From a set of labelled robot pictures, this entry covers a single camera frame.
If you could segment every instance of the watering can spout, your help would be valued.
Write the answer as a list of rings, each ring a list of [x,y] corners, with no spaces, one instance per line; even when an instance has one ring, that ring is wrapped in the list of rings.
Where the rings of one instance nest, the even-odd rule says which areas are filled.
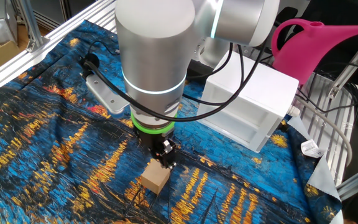
[[[280,31],[291,25],[302,26],[304,31],[294,35],[278,50],[277,39]],[[322,22],[290,19],[283,22],[273,34],[273,67],[298,79],[300,85],[303,85],[326,53],[355,35],[358,35],[358,26],[326,26]]]

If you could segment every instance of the white box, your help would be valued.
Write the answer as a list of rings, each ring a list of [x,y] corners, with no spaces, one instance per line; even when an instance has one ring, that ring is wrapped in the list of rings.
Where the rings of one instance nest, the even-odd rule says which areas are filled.
[[[226,60],[220,61],[220,67]],[[244,58],[244,72],[248,76],[254,61]],[[233,52],[229,63],[205,84],[202,100],[221,103],[227,101],[240,86],[241,64],[239,54]],[[200,123],[237,141],[246,148],[260,152],[293,101],[298,80],[259,64],[240,95],[215,115]],[[200,104],[197,115],[217,106]]]

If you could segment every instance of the starry night fabric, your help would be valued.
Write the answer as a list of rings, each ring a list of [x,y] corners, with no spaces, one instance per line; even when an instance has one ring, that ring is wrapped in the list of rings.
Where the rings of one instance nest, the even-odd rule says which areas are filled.
[[[151,157],[129,109],[112,116],[77,63],[115,34],[84,21],[39,64],[0,88],[0,223],[313,223],[288,133],[260,154],[198,122],[175,124],[177,163],[160,195],[140,184]],[[119,56],[91,49],[122,90]],[[200,97],[203,87],[185,92]],[[178,117],[198,104],[183,99]]]
[[[317,223],[330,223],[342,209],[341,201],[307,184],[317,163],[320,159],[324,158],[315,159],[305,156],[301,151],[301,144],[306,141],[306,138],[291,126],[289,126],[288,133],[300,180],[304,187],[304,193],[310,205],[310,210],[314,215],[314,220]]]

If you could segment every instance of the black cable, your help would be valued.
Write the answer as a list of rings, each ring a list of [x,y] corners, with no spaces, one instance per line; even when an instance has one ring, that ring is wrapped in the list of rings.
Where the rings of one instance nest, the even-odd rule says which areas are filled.
[[[260,51],[257,60],[254,63],[254,66],[251,68],[251,71],[249,72],[247,78],[241,83],[240,87],[238,88],[238,90],[225,102],[224,105],[221,105],[220,107],[207,112],[205,114],[202,115],[198,115],[198,116],[193,116],[193,117],[189,117],[189,118],[172,118],[169,116],[165,116],[162,115],[160,113],[157,113],[151,109],[148,109],[147,107],[143,106],[142,104],[140,104],[139,102],[137,102],[136,100],[134,100],[132,97],[126,95],[123,91],[121,91],[120,89],[118,89],[118,87],[116,87],[114,84],[112,84],[100,71],[99,69],[91,62],[87,61],[84,64],[89,66],[90,69],[92,69],[92,71],[94,71],[94,73],[103,81],[105,82],[105,84],[107,84],[108,87],[110,87],[113,91],[115,91],[119,96],[121,96],[122,98],[124,98],[126,101],[128,101],[129,103],[131,103],[133,106],[135,106],[136,108],[144,111],[145,113],[148,113],[151,116],[154,116],[156,118],[160,118],[163,119],[165,121],[173,121],[173,122],[189,122],[189,121],[197,121],[199,119],[204,119],[208,116],[214,115],[218,112],[220,112],[221,110],[223,110],[225,107],[227,107],[231,102],[233,102],[240,94],[240,92],[244,89],[244,87],[247,85],[248,81],[251,79],[252,75],[255,72],[255,69],[258,66],[258,63],[260,62],[260,58],[262,57],[262,54],[264,52],[264,49],[266,48],[266,43],[267,41],[264,42],[262,50]],[[244,59],[242,58],[242,50],[239,52],[240,54],[240,60],[241,60],[241,72],[242,75],[244,73]]]
[[[238,49],[239,49],[239,52],[242,51],[241,45],[237,44],[237,47],[238,47]],[[242,72],[242,73],[241,73],[241,83],[242,83],[242,81],[244,81],[244,78],[245,78],[245,77],[244,77],[244,73]],[[195,102],[197,102],[197,103],[202,103],[202,104],[204,104],[204,105],[222,106],[222,105],[225,104],[225,102],[223,102],[223,103],[212,103],[212,102],[207,102],[207,101],[199,100],[199,99],[194,98],[194,97],[192,97],[192,96],[189,96],[189,95],[187,95],[187,94],[185,94],[185,93],[182,94],[182,96],[185,97],[185,98],[188,98],[189,100],[193,100],[193,101],[195,101]]]
[[[205,104],[205,105],[210,105],[210,106],[222,106],[224,103],[212,103],[212,102],[207,102],[207,101],[203,101],[203,100],[199,100],[197,98],[194,98],[192,96],[189,96],[187,94],[182,94],[183,97],[185,98],[188,98],[189,100],[193,100],[197,103],[202,103],[202,104]]]
[[[95,40],[94,42],[92,42],[92,44],[89,46],[89,49],[88,49],[88,54],[90,54],[90,53],[91,53],[91,48],[92,48],[92,46],[93,46],[94,44],[96,44],[96,43],[103,44],[103,46],[107,49],[107,51],[108,51],[111,55],[113,55],[113,56],[117,56],[117,55],[119,55],[119,53],[112,53],[112,52],[109,50],[109,48],[108,48],[107,44],[106,44],[106,43],[104,43],[104,42],[103,42],[103,41],[101,41],[101,40]]]
[[[353,64],[353,63],[342,63],[342,62],[331,62],[331,63],[343,64],[343,65],[350,65],[350,66],[355,66],[355,67],[358,68],[358,65]],[[351,104],[351,105],[348,105],[348,106],[338,106],[338,107],[332,108],[332,109],[330,109],[330,110],[323,110],[323,109],[321,109],[320,107],[318,107],[315,102],[311,101],[310,98],[309,98],[309,96],[307,96],[305,93],[303,93],[303,92],[300,90],[300,88],[298,88],[298,91],[299,91],[304,97],[302,97],[302,96],[296,94],[297,96],[303,98],[306,102],[310,102],[314,107],[316,107],[317,110],[320,110],[320,111],[323,112],[323,113],[328,113],[328,112],[331,112],[331,111],[334,111],[334,110],[339,110],[339,109],[343,109],[343,108],[350,108],[350,107],[353,107],[353,106],[358,106],[358,101],[357,101],[357,102],[355,102],[355,103],[353,103],[353,104]]]
[[[267,56],[267,57],[263,58],[263,59],[261,60],[261,62],[263,62],[264,60],[267,60],[267,59],[269,59],[269,58],[271,58],[271,57],[273,57],[273,55],[270,55],[270,56]]]
[[[224,63],[222,64],[222,66],[220,66],[218,69],[216,69],[215,71],[211,72],[210,74],[194,75],[194,76],[187,77],[187,79],[210,77],[211,75],[214,75],[214,74],[220,72],[220,71],[227,65],[227,63],[229,63],[232,53],[233,53],[233,43],[230,43],[229,55],[227,56],[227,59],[226,59],[226,61],[224,61]]]

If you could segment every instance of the cable connector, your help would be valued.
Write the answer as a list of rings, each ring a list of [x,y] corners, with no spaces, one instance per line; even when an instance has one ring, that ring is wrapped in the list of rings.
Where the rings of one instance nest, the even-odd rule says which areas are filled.
[[[292,117],[297,117],[299,114],[301,114],[301,111],[296,106],[291,105],[287,111],[287,114]]]

